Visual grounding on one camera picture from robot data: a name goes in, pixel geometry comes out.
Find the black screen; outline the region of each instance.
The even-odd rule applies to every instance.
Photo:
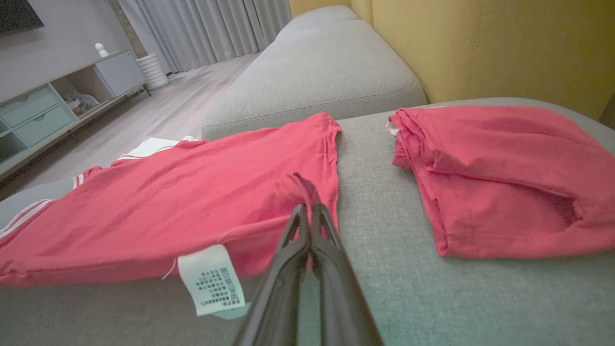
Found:
[[[42,26],[27,0],[0,0],[0,36]]]

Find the drawer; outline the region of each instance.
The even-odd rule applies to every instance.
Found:
[[[10,127],[15,127],[57,104],[58,100],[44,87],[0,107],[0,116]]]
[[[70,123],[73,118],[66,114],[64,108],[58,106],[37,116],[22,127],[15,130],[17,134],[29,145],[33,146],[50,134]]]

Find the gray curtain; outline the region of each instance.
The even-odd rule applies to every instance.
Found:
[[[288,0],[136,0],[173,72],[259,52],[292,18]]]

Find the plastic bag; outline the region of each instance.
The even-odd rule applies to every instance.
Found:
[[[99,105],[98,100],[94,96],[89,94],[81,94],[76,90],[73,90],[64,96],[64,100],[66,103],[71,105],[70,107],[76,115],[81,115]]]

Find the red fabric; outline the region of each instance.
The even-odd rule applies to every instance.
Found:
[[[543,108],[400,109],[393,164],[412,169],[442,256],[540,258],[615,247],[615,158]]]
[[[163,276],[178,256],[214,244],[226,246],[239,276],[262,273],[293,208],[317,199],[314,187],[337,223],[340,130],[320,113],[95,167],[0,239],[0,284]]]

